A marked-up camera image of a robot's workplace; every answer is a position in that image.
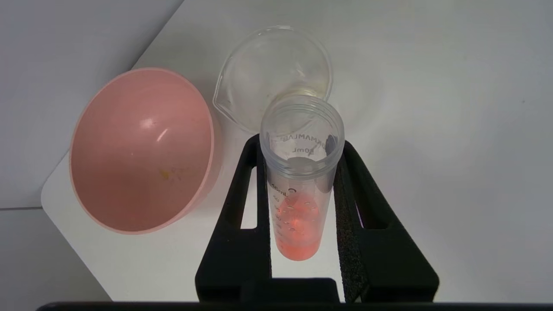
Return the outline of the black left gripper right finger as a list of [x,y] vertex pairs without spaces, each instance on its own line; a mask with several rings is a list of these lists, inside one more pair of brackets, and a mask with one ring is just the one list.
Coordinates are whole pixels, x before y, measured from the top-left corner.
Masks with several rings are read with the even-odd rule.
[[334,206],[347,303],[434,300],[439,276],[349,142],[334,177]]

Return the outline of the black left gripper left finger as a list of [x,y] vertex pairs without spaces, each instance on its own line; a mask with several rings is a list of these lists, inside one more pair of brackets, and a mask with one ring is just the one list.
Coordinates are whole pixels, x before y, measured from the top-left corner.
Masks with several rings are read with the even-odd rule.
[[[257,225],[242,229],[251,170],[257,170]],[[213,234],[195,276],[199,301],[235,302],[242,286],[271,279],[270,208],[260,136],[244,145]]]

